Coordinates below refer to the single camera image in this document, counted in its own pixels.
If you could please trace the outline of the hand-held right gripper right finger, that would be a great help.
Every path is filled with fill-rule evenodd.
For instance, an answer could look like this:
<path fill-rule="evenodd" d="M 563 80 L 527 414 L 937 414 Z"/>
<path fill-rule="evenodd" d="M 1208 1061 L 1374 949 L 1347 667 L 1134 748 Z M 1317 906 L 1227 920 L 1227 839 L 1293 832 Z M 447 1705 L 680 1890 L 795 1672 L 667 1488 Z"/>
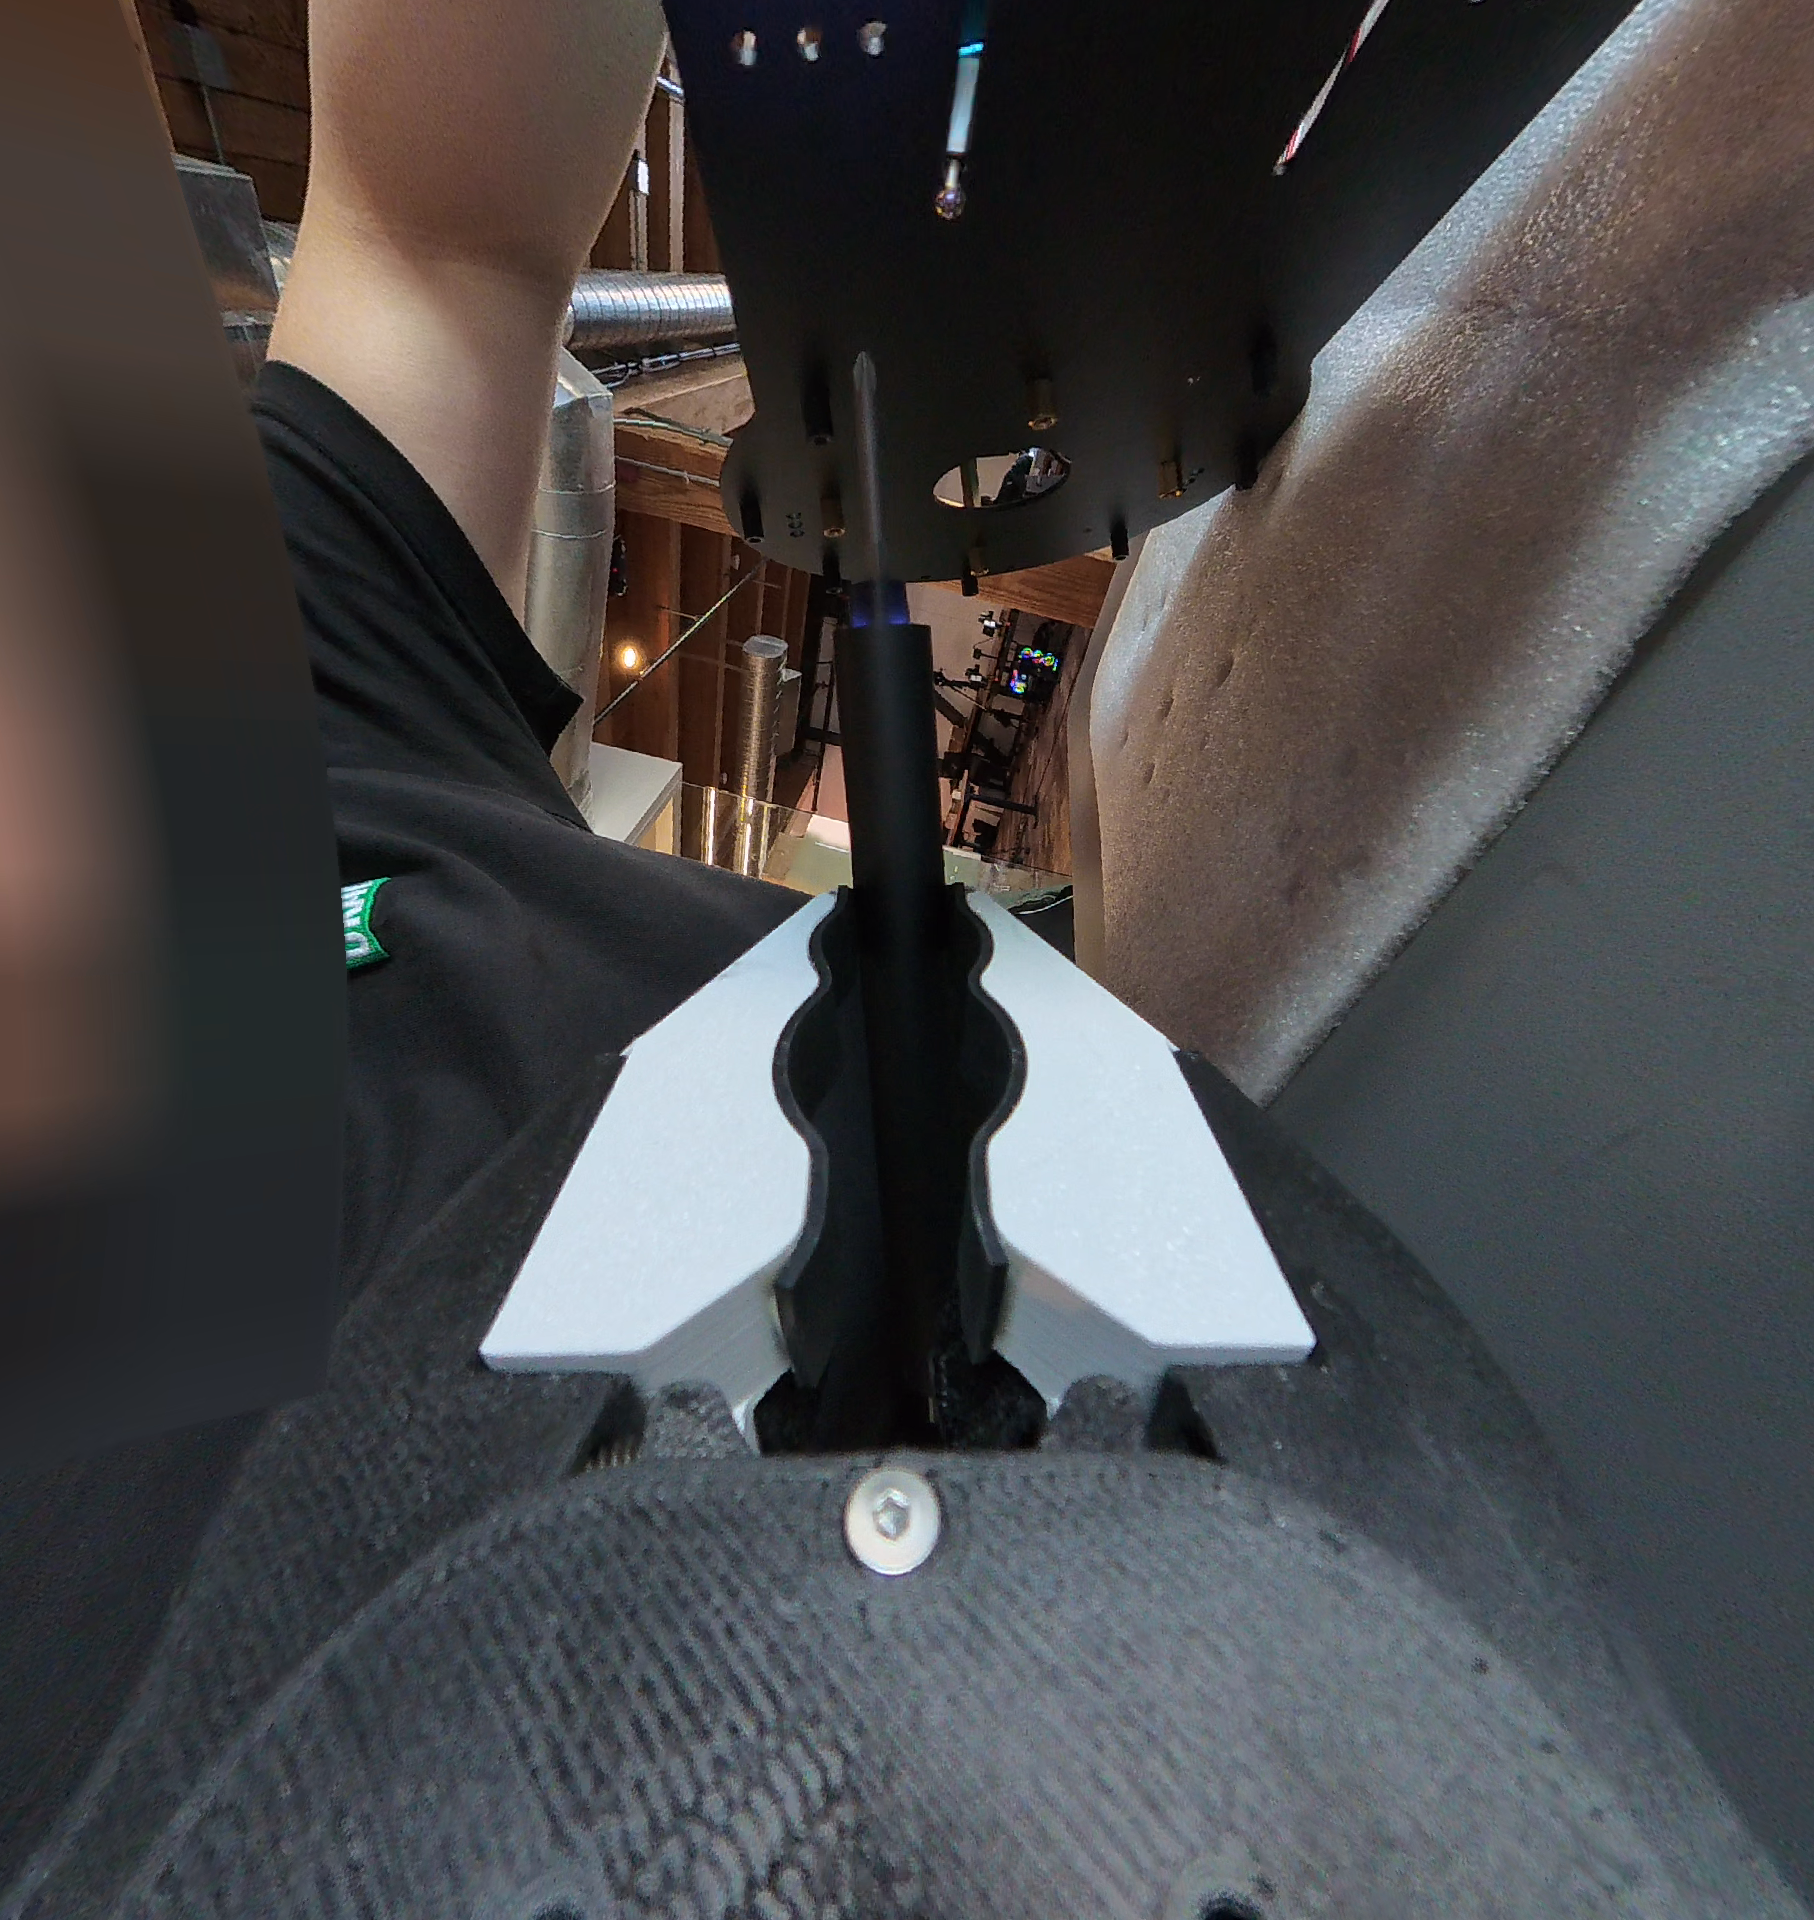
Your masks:
<path fill-rule="evenodd" d="M 1019 1115 L 982 1144 L 1011 1301 L 995 1344 L 1056 1415 L 1070 1381 L 1162 1389 L 1172 1364 L 1310 1364 L 1317 1333 L 1285 1279 L 1179 1049 L 1011 906 L 982 993 L 1022 1041 Z"/>

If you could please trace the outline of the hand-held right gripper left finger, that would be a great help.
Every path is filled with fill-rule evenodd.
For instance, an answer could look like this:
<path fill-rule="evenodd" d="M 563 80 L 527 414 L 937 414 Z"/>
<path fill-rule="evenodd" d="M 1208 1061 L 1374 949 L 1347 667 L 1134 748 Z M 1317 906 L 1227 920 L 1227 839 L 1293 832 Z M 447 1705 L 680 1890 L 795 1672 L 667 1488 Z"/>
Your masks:
<path fill-rule="evenodd" d="M 622 1074 L 537 1215 L 492 1333 L 492 1375 L 622 1375 L 639 1389 L 713 1381 L 737 1420 L 788 1375 L 807 1381 L 865 1268 L 865 1049 L 857 993 L 822 993 L 816 893 L 722 975 L 622 1049 Z"/>

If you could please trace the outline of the black electric screwdriver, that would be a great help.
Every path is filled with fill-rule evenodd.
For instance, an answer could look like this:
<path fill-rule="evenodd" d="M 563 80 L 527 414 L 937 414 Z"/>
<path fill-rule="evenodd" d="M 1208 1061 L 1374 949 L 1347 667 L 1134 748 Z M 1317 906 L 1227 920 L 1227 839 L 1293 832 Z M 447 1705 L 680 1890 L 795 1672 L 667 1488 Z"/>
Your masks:
<path fill-rule="evenodd" d="M 882 1364 L 893 1389 L 893 1438 L 937 1438 L 937 1322 L 946 1322 L 946 854 L 937 854 L 937 712 L 929 639 L 905 621 L 882 495 L 882 361 L 857 356 L 857 498 L 865 584 L 857 639 L 841 644 L 850 729 L 850 832 L 857 832 L 857 949 L 867 1041 L 867 1157 L 882 1157 Z"/>

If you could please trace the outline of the black metal chassis plate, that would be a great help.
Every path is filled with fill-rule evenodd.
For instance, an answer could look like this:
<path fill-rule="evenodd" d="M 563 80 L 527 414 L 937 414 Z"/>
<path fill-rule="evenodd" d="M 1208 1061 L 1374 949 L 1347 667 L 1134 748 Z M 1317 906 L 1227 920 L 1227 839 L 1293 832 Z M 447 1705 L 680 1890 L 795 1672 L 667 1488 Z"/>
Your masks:
<path fill-rule="evenodd" d="M 722 519 L 865 584 L 1145 539 L 1250 481 L 1322 340 L 1628 0 L 996 0 L 946 222 L 961 0 L 667 0 L 752 424 Z"/>

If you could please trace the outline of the person's left forearm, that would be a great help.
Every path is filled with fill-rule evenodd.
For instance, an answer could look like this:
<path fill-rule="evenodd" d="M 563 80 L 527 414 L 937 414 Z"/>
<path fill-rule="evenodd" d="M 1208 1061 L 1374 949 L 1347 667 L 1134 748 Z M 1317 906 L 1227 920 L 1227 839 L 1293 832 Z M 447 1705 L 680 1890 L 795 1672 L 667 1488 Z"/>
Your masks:
<path fill-rule="evenodd" d="M 527 616 L 557 325 L 660 73 L 655 0 L 318 0 L 273 361 L 348 399 Z"/>

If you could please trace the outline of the white foam sheet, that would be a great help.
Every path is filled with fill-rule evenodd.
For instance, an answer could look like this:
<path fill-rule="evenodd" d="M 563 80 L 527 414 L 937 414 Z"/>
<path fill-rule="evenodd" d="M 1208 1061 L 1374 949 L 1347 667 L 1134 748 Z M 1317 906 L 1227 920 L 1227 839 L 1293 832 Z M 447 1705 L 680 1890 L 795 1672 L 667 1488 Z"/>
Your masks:
<path fill-rule="evenodd" d="M 1103 984 L 1271 1093 L 1814 451 L 1814 0 L 1642 0 L 1162 525 L 1090 685 Z"/>

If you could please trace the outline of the white rod with metal tip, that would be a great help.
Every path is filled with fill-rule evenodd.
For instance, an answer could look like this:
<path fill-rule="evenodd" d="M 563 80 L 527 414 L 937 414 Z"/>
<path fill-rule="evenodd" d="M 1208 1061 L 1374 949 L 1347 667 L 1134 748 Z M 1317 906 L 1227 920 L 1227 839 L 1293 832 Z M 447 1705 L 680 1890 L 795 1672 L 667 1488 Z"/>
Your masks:
<path fill-rule="evenodd" d="M 965 213 L 965 133 L 974 133 L 982 29 L 995 29 L 995 0 L 961 0 L 961 63 L 949 63 L 949 119 L 946 119 L 946 182 L 937 182 L 946 222 Z"/>

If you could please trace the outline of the small silver duct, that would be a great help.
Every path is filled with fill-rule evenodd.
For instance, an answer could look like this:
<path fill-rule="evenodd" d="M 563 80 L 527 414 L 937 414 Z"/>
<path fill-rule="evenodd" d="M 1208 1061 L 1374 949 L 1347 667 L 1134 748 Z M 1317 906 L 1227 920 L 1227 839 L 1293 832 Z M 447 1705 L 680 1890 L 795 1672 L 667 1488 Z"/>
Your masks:
<path fill-rule="evenodd" d="M 738 812 L 737 812 L 737 872 L 755 878 L 769 872 L 769 832 L 771 832 L 771 736 L 786 736 L 786 639 L 738 639 Z"/>

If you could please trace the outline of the upright silver duct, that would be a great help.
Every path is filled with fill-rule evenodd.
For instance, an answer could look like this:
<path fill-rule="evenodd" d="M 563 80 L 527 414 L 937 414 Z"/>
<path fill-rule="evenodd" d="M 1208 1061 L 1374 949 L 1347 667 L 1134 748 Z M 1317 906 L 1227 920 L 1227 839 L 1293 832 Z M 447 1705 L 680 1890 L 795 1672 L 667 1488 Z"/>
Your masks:
<path fill-rule="evenodd" d="M 582 691 L 582 714 L 549 748 L 582 812 L 585 812 L 585 729 L 598 729 L 585 704 L 606 667 L 606 574 L 611 574 L 611 399 L 598 373 L 557 356 L 527 631 L 537 662 Z"/>

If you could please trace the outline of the silver ventilation duct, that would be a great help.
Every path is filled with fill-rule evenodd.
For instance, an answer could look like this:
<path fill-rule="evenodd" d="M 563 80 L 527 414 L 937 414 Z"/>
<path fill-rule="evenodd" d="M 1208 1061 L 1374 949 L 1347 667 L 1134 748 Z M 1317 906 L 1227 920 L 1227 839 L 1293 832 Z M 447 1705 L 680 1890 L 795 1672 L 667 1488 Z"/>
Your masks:
<path fill-rule="evenodd" d="M 563 310 L 575 356 L 611 346 L 722 346 L 737 340 L 737 287 L 722 271 L 639 271 L 639 265 L 585 265 Z"/>

